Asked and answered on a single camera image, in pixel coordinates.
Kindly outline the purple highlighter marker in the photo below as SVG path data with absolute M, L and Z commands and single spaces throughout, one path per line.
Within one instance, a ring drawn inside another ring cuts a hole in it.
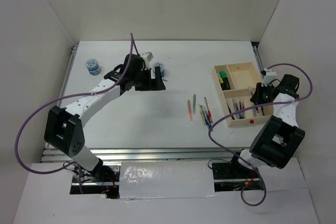
M 222 91 L 226 90 L 226 86 L 225 86 L 222 78 L 219 79 L 219 82 L 220 82 L 220 86 L 221 86 Z

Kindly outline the blue clear-cap pen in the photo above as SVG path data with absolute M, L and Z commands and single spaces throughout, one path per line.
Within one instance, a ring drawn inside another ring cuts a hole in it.
M 260 107 L 260 109 L 261 109 L 261 112 L 262 112 L 263 116 L 265 116 L 264 107 L 263 107 L 263 106 L 261 106 L 261 107 Z

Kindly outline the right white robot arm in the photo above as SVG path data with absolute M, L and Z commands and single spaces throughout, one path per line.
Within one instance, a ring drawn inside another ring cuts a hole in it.
M 283 102 L 273 106 L 273 115 L 255 137 L 251 147 L 233 156 L 229 172 L 235 178 L 242 177 L 254 167 L 270 166 L 284 168 L 305 137 L 296 120 L 296 107 L 299 98 L 297 90 L 299 78 L 286 74 L 275 87 L 271 83 L 263 86 L 257 83 L 250 101 L 254 105 Z

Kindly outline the black clear-cap pen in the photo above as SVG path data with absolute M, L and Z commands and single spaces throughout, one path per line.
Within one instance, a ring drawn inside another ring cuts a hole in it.
M 239 109 L 242 110 L 243 109 L 243 105 L 241 103 L 241 100 L 239 100 Z M 239 116 L 241 119 L 244 119 L 244 113 L 243 112 L 240 112 L 240 116 Z

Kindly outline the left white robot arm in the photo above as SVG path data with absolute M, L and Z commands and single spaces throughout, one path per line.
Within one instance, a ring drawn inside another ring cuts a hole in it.
M 165 90 L 160 68 L 150 67 L 152 59 L 151 52 L 127 55 L 124 63 L 105 74 L 88 95 L 64 108 L 54 106 L 48 112 L 44 140 L 79 164 L 85 170 L 85 176 L 93 182 L 110 175 L 112 170 L 86 147 L 83 128 L 105 105 L 132 88 L 137 91 Z

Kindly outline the red clear-cap pen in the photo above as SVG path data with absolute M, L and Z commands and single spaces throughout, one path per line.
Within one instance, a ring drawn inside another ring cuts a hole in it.
M 237 103 L 237 102 L 235 102 L 235 109 L 236 109 L 236 111 L 239 110 L 239 107 L 238 107 L 238 103 Z M 237 117 L 238 119 L 240 119 L 240 113 L 237 113 L 237 114 L 236 114 L 236 117 Z

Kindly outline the yellow highlighter marker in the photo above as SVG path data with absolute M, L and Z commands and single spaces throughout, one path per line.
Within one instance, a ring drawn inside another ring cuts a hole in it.
M 228 82 L 228 78 L 224 78 L 223 81 L 224 81 L 224 84 L 225 84 L 225 86 L 226 86 L 226 90 L 230 90 L 230 85 L 229 85 L 229 82 Z

